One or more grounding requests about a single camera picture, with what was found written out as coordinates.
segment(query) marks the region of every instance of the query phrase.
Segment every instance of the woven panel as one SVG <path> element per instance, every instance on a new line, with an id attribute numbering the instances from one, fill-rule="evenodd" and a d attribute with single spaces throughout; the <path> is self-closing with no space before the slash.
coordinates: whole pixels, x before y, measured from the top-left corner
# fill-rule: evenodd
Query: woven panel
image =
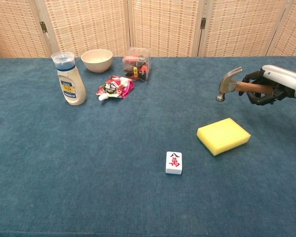
<path id="1" fill-rule="evenodd" d="M 199 0 L 132 0 L 134 46 L 191 56 Z"/>
<path id="2" fill-rule="evenodd" d="M 47 57 L 28 0 L 0 0 L 3 57 Z"/>
<path id="3" fill-rule="evenodd" d="M 81 56 L 104 48 L 114 56 L 126 53 L 123 0 L 45 0 L 61 51 Z"/>
<path id="4" fill-rule="evenodd" d="M 296 0 L 293 3 L 271 55 L 296 55 Z"/>
<path id="5" fill-rule="evenodd" d="M 214 0 L 205 56 L 260 56 L 285 0 Z"/>

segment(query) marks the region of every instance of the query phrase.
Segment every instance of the blue bottle cap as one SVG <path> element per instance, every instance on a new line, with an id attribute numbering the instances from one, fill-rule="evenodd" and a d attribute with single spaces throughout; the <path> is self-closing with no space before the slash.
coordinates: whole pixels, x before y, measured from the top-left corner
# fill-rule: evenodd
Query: blue bottle cap
<path id="1" fill-rule="evenodd" d="M 57 70 L 69 71 L 75 67 L 74 53 L 71 52 L 57 52 L 51 58 L 53 59 Z"/>

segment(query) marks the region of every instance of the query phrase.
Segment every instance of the wooden hammer handle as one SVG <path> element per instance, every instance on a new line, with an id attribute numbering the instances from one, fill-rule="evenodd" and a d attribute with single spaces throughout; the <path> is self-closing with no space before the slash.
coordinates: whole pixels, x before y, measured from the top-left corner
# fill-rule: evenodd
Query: wooden hammer handle
<path id="1" fill-rule="evenodd" d="M 255 93 L 262 93 L 262 94 L 269 94 L 273 92 L 273 87 L 270 85 L 260 85 L 260 84 L 253 84 L 253 83 L 246 83 L 238 81 L 235 87 L 235 91 L 243 91 L 243 92 L 255 92 Z"/>

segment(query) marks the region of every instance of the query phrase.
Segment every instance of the clear plastic box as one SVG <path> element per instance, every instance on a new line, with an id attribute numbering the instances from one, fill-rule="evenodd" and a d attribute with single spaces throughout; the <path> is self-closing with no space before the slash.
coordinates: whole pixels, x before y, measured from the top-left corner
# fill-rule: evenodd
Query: clear plastic box
<path id="1" fill-rule="evenodd" d="M 129 48 L 122 60 L 125 76 L 132 80 L 147 81 L 151 70 L 150 55 L 150 49 Z"/>

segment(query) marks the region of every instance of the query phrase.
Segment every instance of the plastic container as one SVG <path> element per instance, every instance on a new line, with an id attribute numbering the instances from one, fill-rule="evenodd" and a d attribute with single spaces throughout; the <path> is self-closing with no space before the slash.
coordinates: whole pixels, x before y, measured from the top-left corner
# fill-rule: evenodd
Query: plastic container
<path id="1" fill-rule="evenodd" d="M 147 81 L 151 70 L 151 50 L 148 48 L 129 48 L 123 57 L 124 74 L 132 80 Z"/>
<path id="2" fill-rule="evenodd" d="M 86 92 L 74 63 L 74 54 L 57 52 L 51 58 L 56 65 L 60 88 L 66 101 L 71 105 L 81 105 L 85 101 Z"/>

